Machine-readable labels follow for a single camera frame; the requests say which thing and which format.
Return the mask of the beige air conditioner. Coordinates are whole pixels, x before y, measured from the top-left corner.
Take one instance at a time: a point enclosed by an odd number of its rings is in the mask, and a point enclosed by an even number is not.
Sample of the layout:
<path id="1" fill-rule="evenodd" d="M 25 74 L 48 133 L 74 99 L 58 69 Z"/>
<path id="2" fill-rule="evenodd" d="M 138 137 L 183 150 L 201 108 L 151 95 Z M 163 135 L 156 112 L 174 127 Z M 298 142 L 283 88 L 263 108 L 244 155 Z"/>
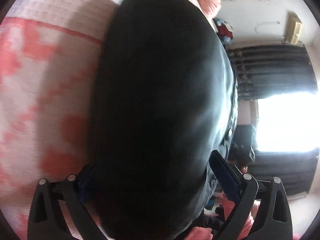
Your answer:
<path id="1" fill-rule="evenodd" d="M 303 24 L 297 15 L 290 15 L 287 23 L 285 41 L 291 45 L 297 45 L 302 32 Z"/>

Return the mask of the nightstand with clutter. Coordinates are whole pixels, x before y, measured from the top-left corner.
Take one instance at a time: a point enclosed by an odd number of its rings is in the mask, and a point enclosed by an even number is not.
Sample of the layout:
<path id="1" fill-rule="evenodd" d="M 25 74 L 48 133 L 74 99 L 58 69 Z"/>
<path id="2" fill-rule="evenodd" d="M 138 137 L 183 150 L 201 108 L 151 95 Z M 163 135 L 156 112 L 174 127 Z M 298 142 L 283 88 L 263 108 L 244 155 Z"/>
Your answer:
<path id="1" fill-rule="evenodd" d="M 233 43 L 233 27 L 219 18 L 214 18 L 213 23 L 217 28 L 217 36 L 224 46 L 229 46 Z"/>

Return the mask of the black pants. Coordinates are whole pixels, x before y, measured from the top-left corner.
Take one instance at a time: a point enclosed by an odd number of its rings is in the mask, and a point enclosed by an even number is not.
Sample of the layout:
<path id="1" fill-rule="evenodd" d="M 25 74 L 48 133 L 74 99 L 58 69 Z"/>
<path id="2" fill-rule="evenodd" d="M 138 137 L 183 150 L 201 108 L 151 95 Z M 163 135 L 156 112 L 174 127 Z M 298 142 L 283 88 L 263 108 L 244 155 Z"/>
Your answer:
<path id="1" fill-rule="evenodd" d="M 89 197 L 114 239 L 174 239 L 214 189 L 209 157 L 227 132 L 234 76 L 188 0 L 123 0 L 92 97 Z"/>

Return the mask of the pink white patterned bed blanket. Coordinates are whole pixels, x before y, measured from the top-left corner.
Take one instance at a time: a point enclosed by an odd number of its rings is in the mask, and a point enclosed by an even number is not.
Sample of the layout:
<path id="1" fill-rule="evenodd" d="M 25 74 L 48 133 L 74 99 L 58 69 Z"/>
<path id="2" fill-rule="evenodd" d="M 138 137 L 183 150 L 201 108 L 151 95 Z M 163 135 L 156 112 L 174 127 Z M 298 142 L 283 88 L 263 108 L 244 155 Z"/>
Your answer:
<path id="1" fill-rule="evenodd" d="M 100 46 L 120 2 L 16 0 L 1 23 L 1 211 L 21 239 L 38 181 L 85 165 Z"/>

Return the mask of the dark patterned curtain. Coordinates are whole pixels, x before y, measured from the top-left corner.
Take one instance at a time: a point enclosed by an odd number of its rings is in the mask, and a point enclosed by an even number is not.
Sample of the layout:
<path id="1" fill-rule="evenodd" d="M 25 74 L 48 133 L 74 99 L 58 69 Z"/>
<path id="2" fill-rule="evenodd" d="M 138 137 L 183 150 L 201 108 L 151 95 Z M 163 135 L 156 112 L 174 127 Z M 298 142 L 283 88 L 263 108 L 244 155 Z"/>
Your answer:
<path id="1" fill-rule="evenodd" d="M 230 49 L 241 102 L 257 106 L 257 179 L 282 179 L 288 196 L 308 193 L 319 159 L 318 86 L 306 48 L 263 45 Z"/>

